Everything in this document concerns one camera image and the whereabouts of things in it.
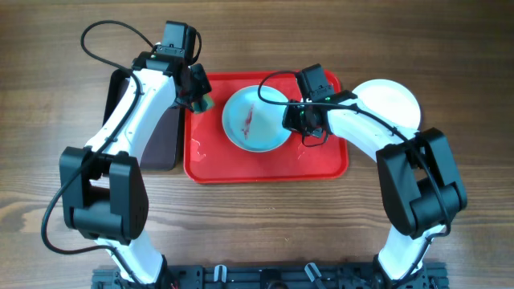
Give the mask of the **green yellow sponge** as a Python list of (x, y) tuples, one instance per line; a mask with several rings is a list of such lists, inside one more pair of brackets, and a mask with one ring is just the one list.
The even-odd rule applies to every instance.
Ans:
[(204, 112), (212, 109), (213, 106), (214, 106), (214, 101), (208, 94), (205, 94), (204, 96), (202, 96), (198, 100), (195, 100), (191, 104), (192, 112), (195, 114), (204, 113)]

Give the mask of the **light blue ceramic plate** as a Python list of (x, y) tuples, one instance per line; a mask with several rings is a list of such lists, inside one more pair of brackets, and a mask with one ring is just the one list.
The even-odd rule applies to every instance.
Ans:
[(222, 110), (222, 127), (234, 145), (265, 153), (283, 145), (292, 133), (282, 125), (286, 107), (262, 101), (258, 88), (242, 88), (228, 99)]

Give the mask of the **white ceramic plate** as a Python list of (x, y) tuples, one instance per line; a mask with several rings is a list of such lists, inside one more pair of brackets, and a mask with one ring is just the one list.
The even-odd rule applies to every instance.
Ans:
[(353, 89), (364, 105), (379, 116), (405, 128), (418, 129), (421, 108), (414, 94), (389, 79), (371, 79)]

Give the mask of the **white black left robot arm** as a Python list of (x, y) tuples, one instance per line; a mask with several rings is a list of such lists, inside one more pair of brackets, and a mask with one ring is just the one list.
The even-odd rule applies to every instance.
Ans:
[(145, 232), (149, 199), (140, 162), (163, 115), (171, 108), (205, 111), (211, 91), (203, 66), (150, 61), (125, 72), (114, 85), (116, 104), (83, 148), (67, 147), (59, 159), (68, 228), (106, 250), (126, 287), (174, 288), (165, 256)]

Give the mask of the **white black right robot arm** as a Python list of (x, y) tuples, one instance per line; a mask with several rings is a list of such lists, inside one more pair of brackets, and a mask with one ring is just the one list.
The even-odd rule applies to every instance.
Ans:
[(391, 229), (375, 256), (372, 284), (399, 288), (429, 282), (423, 259), (432, 242), (451, 232), (467, 207), (467, 192), (446, 136), (379, 116), (353, 97), (287, 103), (283, 126), (302, 136), (343, 138), (371, 157)]

